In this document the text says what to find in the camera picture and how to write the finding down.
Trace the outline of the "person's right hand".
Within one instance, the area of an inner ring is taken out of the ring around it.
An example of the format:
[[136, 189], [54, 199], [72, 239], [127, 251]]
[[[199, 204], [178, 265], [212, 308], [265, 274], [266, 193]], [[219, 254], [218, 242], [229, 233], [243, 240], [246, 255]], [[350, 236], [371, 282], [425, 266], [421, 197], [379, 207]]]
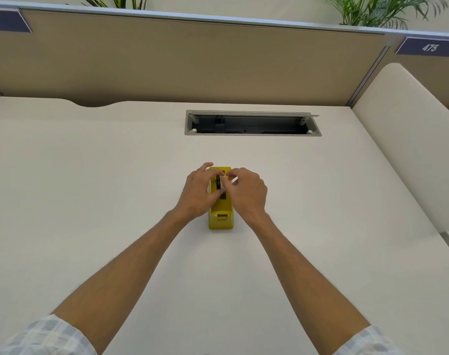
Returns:
[[251, 227], [266, 215], [268, 188], [257, 173], [244, 167], [231, 169], [226, 174], [239, 176], [237, 186], [225, 187], [225, 177], [221, 177], [221, 182], [232, 201], [233, 208]]

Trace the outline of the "person's left hand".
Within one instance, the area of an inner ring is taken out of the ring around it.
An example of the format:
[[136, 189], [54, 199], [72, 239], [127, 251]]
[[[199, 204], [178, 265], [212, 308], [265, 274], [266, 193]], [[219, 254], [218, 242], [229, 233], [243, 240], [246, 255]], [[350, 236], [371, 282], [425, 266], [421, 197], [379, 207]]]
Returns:
[[209, 202], [208, 185], [217, 175], [224, 176], [220, 169], [210, 169], [213, 162], [206, 162], [197, 170], [191, 172], [185, 182], [173, 212], [185, 223], [204, 215], [215, 202]]

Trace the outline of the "yellow tape dispenser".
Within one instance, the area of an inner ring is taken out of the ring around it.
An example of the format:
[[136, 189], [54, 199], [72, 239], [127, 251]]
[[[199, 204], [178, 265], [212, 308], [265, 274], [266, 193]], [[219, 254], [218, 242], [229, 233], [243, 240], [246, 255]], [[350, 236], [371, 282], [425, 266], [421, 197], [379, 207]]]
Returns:
[[[230, 171], [231, 167], [210, 167], [210, 169], [220, 169], [226, 173]], [[216, 191], [216, 178], [212, 178], [208, 185], [208, 192]], [[210, 208], [209, 213], [209, 228], [211, 230], [231, 230], [233, 229], [233, 206], [231, 198], [226, 193], [226, 200], [218, 199]]]

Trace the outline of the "person's left forearm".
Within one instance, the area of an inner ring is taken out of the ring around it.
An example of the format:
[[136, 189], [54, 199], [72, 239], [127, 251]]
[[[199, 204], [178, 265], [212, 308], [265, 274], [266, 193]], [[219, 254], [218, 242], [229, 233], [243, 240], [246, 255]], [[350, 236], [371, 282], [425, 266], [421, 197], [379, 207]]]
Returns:
[[103, 355], [145, 290], [163, 254], [192, 220], [175, 207], [144, 235], [83, 282], [53, 311]]

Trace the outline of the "person's right forearm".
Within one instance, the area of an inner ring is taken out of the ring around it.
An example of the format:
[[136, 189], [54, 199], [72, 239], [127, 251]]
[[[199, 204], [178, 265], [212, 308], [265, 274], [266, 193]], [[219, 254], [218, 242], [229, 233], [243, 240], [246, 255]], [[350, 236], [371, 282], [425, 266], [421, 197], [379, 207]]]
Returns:
[[283, 235], [265, 211], [252, 211], [242, 218], [261, 242], [319, 355], [333, 355], [369, 327], [362, 313]]

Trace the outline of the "beige partition panel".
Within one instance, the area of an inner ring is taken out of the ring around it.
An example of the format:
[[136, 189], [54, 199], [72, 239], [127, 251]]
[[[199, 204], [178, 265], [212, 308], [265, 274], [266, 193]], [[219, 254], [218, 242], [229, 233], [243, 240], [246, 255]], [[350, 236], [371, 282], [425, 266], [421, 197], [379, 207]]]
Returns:
[[389, 30], [386, 45], [371, 65], [370, 69], [347, 102], [354, 107], [364, 91], [375, 80], [380, 71], [391, 63], [402, 65], [417, 81], [429, 90], [446, 108], [449, 109], [449, 57], [429, 57], [414, 55], [397, 55], [397, 48], [405, 37], [423, 37], [449, 39], [449, 33], [414, 30]]
[[0, 96], [346, 106], [392, 37], [382, 30], [0, 0]]

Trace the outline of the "cream curved side divider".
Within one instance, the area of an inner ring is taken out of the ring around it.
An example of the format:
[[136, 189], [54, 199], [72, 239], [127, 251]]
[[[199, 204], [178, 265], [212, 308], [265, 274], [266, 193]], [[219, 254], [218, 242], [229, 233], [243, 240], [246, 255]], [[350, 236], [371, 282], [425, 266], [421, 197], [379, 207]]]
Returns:
[[386, 65], [353, 112], [438, 232], [449, 232], [449, 110], [402, 65]]

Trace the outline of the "green potted plant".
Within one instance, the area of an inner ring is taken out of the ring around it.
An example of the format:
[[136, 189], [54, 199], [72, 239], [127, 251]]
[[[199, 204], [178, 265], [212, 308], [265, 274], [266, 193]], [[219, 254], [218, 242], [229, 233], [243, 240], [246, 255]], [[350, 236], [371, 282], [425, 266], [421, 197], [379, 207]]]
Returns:
[[81, 5], [102, 7], [102, 8], [116, 8], [116, 9], [131, 9], [131, 10], [146, 10], [147, 0], [83, 0]]
[[428, 21], [449, 7], [447, 0], [325, 0], [341, 15], [340, 25], [354, 27], [408, 29], [405, 11]]

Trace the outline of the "plaid shirt sleeve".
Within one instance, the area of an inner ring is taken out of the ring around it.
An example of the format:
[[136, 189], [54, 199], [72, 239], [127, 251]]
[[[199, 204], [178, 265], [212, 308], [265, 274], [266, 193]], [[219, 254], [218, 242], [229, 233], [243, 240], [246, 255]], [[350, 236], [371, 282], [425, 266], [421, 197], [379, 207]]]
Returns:
[[333, 355], [406, 355], [376, 326], [368, 326], [352, 336]]
[[57, 317], [40, 318], [0, 346], [0, 355], [98, 355], [87, 337]]

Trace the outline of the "blue partition label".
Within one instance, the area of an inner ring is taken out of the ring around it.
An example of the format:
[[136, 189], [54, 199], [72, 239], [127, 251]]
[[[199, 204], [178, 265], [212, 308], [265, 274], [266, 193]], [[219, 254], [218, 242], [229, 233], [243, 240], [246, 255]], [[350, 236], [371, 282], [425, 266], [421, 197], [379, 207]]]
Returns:
[[15, 8], [0, 7], [0, 31], [15, 33], [32, 33], [21, 11]]
[[405, 37], [395, 54], [448, 58], [449, 39]]

